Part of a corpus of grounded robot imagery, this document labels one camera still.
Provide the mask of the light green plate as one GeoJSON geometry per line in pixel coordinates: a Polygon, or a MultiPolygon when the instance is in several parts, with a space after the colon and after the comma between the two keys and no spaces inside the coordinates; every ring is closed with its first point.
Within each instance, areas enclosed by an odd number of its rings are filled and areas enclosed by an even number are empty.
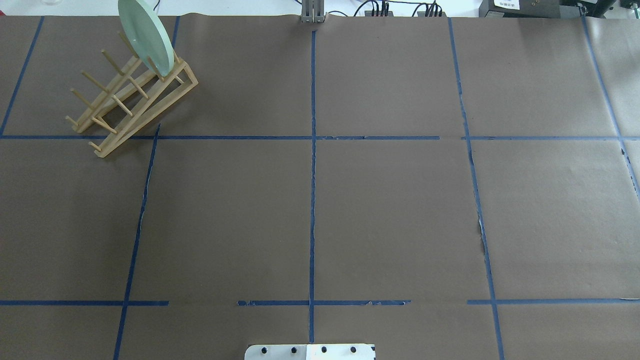
{"type": "Polygon", "coordinates": [[[146,0],[119,0],[126,38],[146,66],[165,77],[175,66],[174,48],[158,14],[146,0]]]}

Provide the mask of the wooden plate rack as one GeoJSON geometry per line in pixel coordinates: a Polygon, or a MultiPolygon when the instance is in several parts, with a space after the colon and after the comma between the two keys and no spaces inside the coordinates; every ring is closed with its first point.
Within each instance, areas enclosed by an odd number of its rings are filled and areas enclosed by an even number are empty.
{"type": "Polygon", "coordinates": [[[99,158],[107,157],[199,84],[189,63],[174,50],[171,51],[174,65],[167,75],[161,75],[155,63],[145,71],[139,70],[145,58],[135,52],[123,32],[118,35],[132,53],[131,58],[119,66],[106,50],[101,50],[116,72],[114,78],[103,85],[87,71],[82,71],[81,74],[98,87],[99,94],[89,101],[77,89],[71,88],[71,93],[85,109],[77,119],[65,117],[76,133],[84,133],[94,125],[108,132],[100,144],[89,143],[99,158]]]}

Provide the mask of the orange black usb hub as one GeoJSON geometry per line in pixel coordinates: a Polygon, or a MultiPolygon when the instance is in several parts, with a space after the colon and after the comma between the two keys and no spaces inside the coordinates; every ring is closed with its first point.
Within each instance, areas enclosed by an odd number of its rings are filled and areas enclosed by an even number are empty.
{"type": "Polygon", "coordinates": [[[390,18],[393,16],[393,12],[391,11],[390,2],[383,1],[366,1],[366,3],[371,4],[371,9],[362,10],[363,15],[368,18],[390,18]]]}

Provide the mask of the black computer box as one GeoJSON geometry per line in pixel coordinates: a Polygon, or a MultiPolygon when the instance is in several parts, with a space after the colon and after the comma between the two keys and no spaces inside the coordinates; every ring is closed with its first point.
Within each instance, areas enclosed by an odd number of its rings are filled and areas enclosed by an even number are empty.
{"type": "Polygon", "coordinates": [[[483,0],[477,10],[479,18],[580,18],[576,6],[563,6],[560,0],[483,0]]]}

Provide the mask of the aluminium frame post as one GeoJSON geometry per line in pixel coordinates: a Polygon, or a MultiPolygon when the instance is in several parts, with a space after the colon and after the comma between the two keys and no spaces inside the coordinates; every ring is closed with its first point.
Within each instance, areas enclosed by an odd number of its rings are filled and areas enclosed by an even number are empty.
{"type": "Polygon", "coordinates": [[[324,0],[297,0],[301,5],[301,22],[320,24],[326,21],[324,0]]]}

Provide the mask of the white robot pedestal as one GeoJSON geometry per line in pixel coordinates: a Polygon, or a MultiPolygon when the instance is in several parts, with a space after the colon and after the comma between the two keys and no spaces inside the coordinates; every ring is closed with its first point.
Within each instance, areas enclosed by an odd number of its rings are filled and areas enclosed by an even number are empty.
{"type": "Polygon", "coordinates": [[[254,344],[247,347],[245,360],[375,360],[374,344],[254,344]]]}

